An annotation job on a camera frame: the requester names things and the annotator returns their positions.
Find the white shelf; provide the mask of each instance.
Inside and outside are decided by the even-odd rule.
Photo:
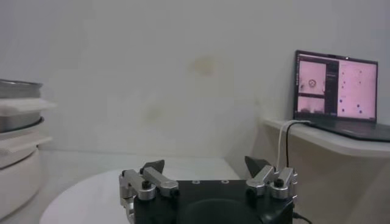
[[[278,130],[284,122],[264,120],[265,126]],[[387,142],[354,140],[304,124],[294,125],[291,127],[289,134],[343,155],[390,158],[390,143]]]

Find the white tabletop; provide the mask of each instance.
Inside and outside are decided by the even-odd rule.
[[[114,170],[95,175],[69,188],[49,205],[40,224],[128,224],[119,204],[120,173],[121,170]],[[173,180],[237,179],[236,175],[221,178],[178,169],[165,169],[164,175]]]
[[[88,152],[66,152],[66,151],[40,151],[42,166],[43,166],[43,185],[39,190],[38,194],[31,199],[25,206],[0,220],[1,224],[24,224],[31,223],[37,224],[40,221],[42,213],[53,201],[55,203],[62,192],[69,189],[71,186],[75,186],[80,181],[85,180],[89,177],[96,177],[99,173],[104,173],[109,170],[123,170],[131,169],[132,167],[142,167],[145,162],[156,161],[158,159],[165,159],[165,167],[167,174],[168,172],[174,175],[175,170],[184,170],[185,176],[190,177],[202,177],[202,179],[237,179],[237,174],[227,164],[223,158],[190,158],[190,157],[160,157],[160,156],[140,156],[140,155],[129,155],[123,153],[88,153]],[[117,186],[118,171],[112,172],[112,178],[114,181],[108,181],[108,184]],[[100,185],[95,189],[100,189],[100,193],[103,200],[107,197],[107,194],[103,194],[106,184]],[[85,195],[90,195],[88,191],[84,192]],[[115,206],[119,206],[119,211],[124,218],[124,210],[122,211],[119,205],[119,196],[114,192],[110,192],[113,198],[111,202]]]

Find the screw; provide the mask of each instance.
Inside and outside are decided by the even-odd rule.
[[[142,189],[143,190],[149,189],[149,188],[151,188],[151,186],[152,186],[152,184],[148,180],[145,180],[145,181],[142,182]]]

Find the stacked container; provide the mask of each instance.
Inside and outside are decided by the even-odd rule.
[[[0,219],[30,199],[41,184],[37,146],[51,137],[38,132],[41,111],[55,107],[40,98],[41,83],[0,79]]]

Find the window on laptop screen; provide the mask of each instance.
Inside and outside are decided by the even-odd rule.
[[[377,64],[297,54],[295,117],[376,120]]]

